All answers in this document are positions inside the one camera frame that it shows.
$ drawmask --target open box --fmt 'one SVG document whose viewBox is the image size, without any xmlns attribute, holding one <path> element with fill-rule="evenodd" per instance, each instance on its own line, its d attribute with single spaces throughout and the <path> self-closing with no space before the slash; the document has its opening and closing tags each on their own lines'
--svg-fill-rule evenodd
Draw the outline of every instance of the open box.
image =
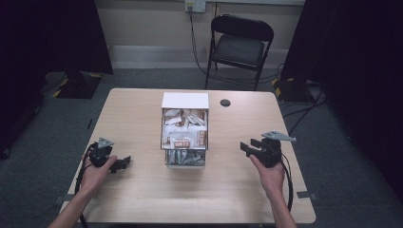
<svg viewBox="0 0 403 228">
<path fill-rule="evenodd" d="M 205 166 L 208 108 L 208 93 L 164 93 L 161 149 L 168 167 Z"/>
</svg>

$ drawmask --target wooden table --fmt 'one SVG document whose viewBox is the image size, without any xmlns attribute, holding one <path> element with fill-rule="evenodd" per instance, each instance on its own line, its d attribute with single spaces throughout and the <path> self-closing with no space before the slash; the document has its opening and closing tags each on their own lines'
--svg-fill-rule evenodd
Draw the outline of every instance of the wooden table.
<svg viewBox="0 0 403 228">
<path fill-rule="evenodd" d="M 160 144 L 164 92 L 209 94 L 209 144 L 204 169 L 165 166 Z M 221 106 L 222 99 L 231 105 Z M 270 130 L 287 132 L 273 93 L 112 89 L 88 145 L 106 138 L 115 142 L 113 155 L 118 159 L 131 156 L 132 162 L 127 169 L 107 176 L 84 216 L 88 222 L 274 223 L 258 171 L 240 150 L 240 142 L 260 140 L 260 134 Z M 293 147 L 290 142 L 281 144 L 292 169 L 292 215 L 296 223 L 312 223 L 316 215 L 311 200 L 297 197 L 306 186 Z M 75 179 L 70 194 L 74 193 Z M 283 188 L 288 200 L 286 181 Z"/>
</svg>

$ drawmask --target black folding chair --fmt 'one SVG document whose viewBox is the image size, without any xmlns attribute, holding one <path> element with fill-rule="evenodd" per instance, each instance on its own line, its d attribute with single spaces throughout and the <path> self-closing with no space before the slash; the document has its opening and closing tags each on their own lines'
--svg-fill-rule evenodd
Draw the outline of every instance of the black folding chair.
<svg viewBox="0 0 403 228">
<path fill-rule="evenodd" d="M 222 36 L 216 44 L 216 34 Z M 204 89 L 207 89 L 211 63 L 225 64 L 255 70 L 255 86 L 258 87 L 260 74 L 272 44 L 274 32 L 265 22 L 223 14 L 211 22 L 211 43 L 208 56 L 207 75 Z"/>
</svg>

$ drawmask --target human hand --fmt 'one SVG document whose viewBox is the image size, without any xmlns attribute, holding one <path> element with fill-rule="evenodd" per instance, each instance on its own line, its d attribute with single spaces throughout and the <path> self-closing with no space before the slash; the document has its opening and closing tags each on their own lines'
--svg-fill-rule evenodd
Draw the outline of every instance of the human hand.
<svg viewBox="0 0 403 228">
<path fill-rule="evenodd" d="M 109 167 L 117 160 L 116 155 L 111 156 L 106 163 L 101 167 L 96 167 L 91 165 L 92 162 L 87 158 L 85 160 L 86 166 L 88 168 L 84 172 L 83 179 L 81 180 L 80 191 L 87 191 L 92 197 L 95 196 L 98 189 L 104 183 L 107 173 L 109 172 Z"/>
<path fill-rule="evenodd" d="M 261 186 L 266 192 L 267 198 L 272 200 L 276 197 L 282 197 L 285 170 L 281 163 L 271 168 L 266 168 L 254 155 L 250 155 L 249 158 L 258 169 Z"/>
</svg>

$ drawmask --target dark backdrop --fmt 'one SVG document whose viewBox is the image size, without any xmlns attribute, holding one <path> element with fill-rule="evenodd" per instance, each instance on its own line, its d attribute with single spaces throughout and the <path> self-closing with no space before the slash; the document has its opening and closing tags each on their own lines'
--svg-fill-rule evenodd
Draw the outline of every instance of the dark backdrop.
<svg viewBox="0 0 403 228">
<path fill-rule="evenodd" d="M 46 74 L 67 69 L 113 74 L 94 1 L 0 1 L 0 150 Z"/>
<path fill-rule="evenodd" d="M 352 140 L 401 201 L 402 22 L 397 0 L 307 0 L 281 75 L 326 85 Z"/>
</svg>

